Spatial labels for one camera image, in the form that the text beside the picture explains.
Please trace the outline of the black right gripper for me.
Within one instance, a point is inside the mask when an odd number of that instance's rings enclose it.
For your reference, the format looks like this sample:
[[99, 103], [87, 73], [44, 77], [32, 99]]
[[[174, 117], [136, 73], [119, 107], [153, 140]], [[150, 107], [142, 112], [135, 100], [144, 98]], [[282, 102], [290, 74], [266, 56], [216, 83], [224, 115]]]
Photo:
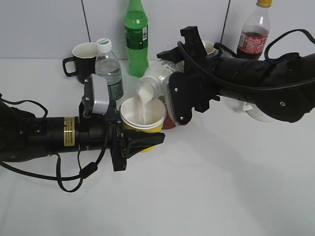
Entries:
[[199, 69], [194, 68], [190, 61], [187, 60], [183, 55], [182, 51], [188, 53], [193, 58], [202, 58], [207, 55], [206, 50], [203, 46], [202, 40], [200, 38], [198, 27], [189, 26], [180, 30], [180, 34], [185, 39], [185, 44], [180, 47], [175, 47], [172, 50], [163, 51], [157, 54], [158, 59], [163, 59], [177, 64], [181, 61], [184, 62], [184, 71], [187, 75], [197, 74], [197, 97], [192, 109], [195, 111], [203, 113], [210, 109], [210, 100], [220, 98], [212, 93], [210, 90], [210, 81], [205, 77], [204, 74], [200, 72]]

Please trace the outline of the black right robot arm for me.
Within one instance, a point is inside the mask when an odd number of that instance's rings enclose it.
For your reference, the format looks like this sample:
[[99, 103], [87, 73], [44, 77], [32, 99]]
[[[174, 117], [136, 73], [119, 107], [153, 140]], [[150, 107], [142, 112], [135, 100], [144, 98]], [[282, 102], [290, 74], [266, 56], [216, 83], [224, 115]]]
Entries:
[[276, 120], [294, 123], [315, 107], [315, 56], [287, 53], [264, 60], [242, 59], [221, 43], [210, 56], [196, 26], [181, 29], [184, 42], [157, 58], [184, 63], [183, 72], [172, 73], [163, 82], [169, 115], [177, 125], [186, 125], [192, 112], [203, 113], [210, 101], [221, 97], [255, 104]]

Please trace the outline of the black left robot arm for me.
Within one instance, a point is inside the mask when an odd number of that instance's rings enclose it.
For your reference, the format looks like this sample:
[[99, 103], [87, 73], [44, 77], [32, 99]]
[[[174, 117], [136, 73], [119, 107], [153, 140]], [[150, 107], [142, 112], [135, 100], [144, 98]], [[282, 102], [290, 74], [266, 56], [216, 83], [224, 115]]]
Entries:
[[124, 171], [127, 160], [135, 154], [162, 144], [165, 134], [146, 133], [123, 128], [115, 104], [105, 115], [83, 116], [79, 105], [76, 117], [37, 118], [15, 108], [20, 102], [0, 100], [0, 159], [3, 162], [26, 162], [54, 153], [87, 150], [110, 150], [113, 170]]

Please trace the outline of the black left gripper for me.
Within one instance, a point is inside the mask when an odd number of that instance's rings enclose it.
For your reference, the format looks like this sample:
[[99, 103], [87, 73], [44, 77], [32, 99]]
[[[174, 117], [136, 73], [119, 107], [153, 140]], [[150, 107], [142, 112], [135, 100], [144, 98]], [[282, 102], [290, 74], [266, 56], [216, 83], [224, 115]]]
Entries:
[[91, 114], [84, 117], [84, 104], [79, 105], [79, 150], [100, 149], [101, 152], [95, 162], [83, 168], [84, 172], [95, 172], [102, 160], [105, 151], [110, 150], [110, 155], [115, 172], [126, 170], [126, 158], [147, 148], [162, 144], [164, 133], [146, 133], [127, 129], [124, 131], [124, 154], [122, 151], [122, 119], [116, 109], [116, 102], [110, 101], [106, 114]]

